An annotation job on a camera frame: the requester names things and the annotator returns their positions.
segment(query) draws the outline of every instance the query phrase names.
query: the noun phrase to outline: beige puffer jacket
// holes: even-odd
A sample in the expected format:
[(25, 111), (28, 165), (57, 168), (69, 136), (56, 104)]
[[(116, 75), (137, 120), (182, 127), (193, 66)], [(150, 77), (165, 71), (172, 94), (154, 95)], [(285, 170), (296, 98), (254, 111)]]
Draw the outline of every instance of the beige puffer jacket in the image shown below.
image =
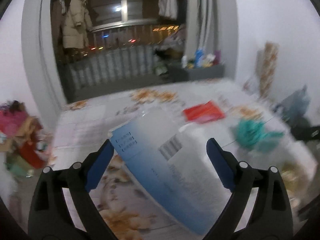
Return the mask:
[(87, 0), (71, 0), (63, 26), (63, 47), (82, 49), (89, 45), (87, 30), (92, 29)]

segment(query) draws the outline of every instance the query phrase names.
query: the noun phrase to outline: silver screw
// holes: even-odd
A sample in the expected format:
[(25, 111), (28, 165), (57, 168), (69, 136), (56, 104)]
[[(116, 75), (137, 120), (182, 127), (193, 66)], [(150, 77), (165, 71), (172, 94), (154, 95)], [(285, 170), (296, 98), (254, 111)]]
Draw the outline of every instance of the silver screw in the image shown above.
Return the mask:
[(44, 172), (44, 173), (48, 173), (48, 172), (50, 171), (50, 169), (51, 169), (50, 167), (45, 167), (45, 168), (43, 169), (43, 172)]
[(248, 167), (248, 164), (246, 162), (240, 162), (239, 165), (241, 168), (244, 168), (244, 169)]
[(277, 173), (278, 172), (278, 169), (276, 167), (271, 167), (270, 170), (273, 172), (273, 173)]
[(72, 165), (72, 167), (75, 169), (75, 170), (77, 170), (77, 169), (79, 169), (79, 168), (81, 168), (81, 163), (74, 163), (73, 165)]

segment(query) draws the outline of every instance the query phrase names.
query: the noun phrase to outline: floral tablecloth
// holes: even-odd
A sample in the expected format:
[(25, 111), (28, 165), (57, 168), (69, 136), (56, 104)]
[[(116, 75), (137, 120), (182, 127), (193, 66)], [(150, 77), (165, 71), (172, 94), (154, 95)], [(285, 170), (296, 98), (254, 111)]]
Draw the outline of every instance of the floral tablecloth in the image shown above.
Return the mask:
[[(108, 138), (110, 129), (150, 107), (161, 106), (177, 126), (187, 127), (182, 110), (212, 100), (226, 113), (226, 118), (204, 124), (209, 134), (200, 138), (199, 133), (195, 133), (199, 136), (199, 143), (205, 143), (206, 136), (213, 137), (224, 150), (232, 152), (239, 161), (247, 161), (254, 168), (267, 169), (286, 160), (297, 163), (303, 169), (306, 180), (313, 179), (317, 162), (309, 150), (294, 140), (290, 129), (281, 120), (232, 81), (184, 82), (149, 89), (157, 93), (169, 91), (176, 95), (171, 101), (155, 99), (142, 104), (132, 100), (133, 91), (125, 91), (89, 99), (84, 107), (77, 110), (68, 108), (63, 112), (53, 142), (52, 168), (66, 169), (74, 162), (82, 162), (89, 153), (100, 148)], [(231, 132), (221, 132), (226, 129), (219, 129), (231, 129), (240, 117), (248, 115), (261, 117), (268, 130), (283, 131), (285, 136), (282, 144), (285, 149), (280, 147), (268, 156), (251, 155), (238, 145)], [(201, 236), (189, 232), (148, 199), (130, 180), (122, 165), (120, 158), (112, 160), (98, 187), (90, 192), (93, 203), (119, 239), (201, 239)], [(84, 230), (70, 192), (64, 189), (64, 194), (75, 226)], [(250, 202), (254, 203), (255, 196), (256, 191), (253, 191)], [(250, 213), (248, 207), (238, 229), (245, 227)]]

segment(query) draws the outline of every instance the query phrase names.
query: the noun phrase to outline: barcode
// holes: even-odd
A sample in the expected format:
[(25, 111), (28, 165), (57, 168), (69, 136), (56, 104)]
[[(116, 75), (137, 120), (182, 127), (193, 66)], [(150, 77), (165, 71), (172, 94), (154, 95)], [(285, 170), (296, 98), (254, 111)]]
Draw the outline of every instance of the barcode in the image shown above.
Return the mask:
[(161, 147), (159, 151), (163, 155), (163, 157), (168, 161), (172, 158), (180, 149), (182, 148), (181, 143), (177, 139), (177, 136), (173, 136), (170, 140), (166, 141)]

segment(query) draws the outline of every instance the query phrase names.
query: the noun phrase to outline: glass window pane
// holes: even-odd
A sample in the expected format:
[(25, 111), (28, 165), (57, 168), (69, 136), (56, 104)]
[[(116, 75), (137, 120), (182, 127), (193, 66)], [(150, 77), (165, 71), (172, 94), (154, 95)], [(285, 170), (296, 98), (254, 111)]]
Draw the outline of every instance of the glass window pane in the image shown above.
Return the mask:
[(93, 26), (121, 21), (121, 0), (88, 0)]
[(159, 0), (128, 0), (128, 19), (158, 18)]

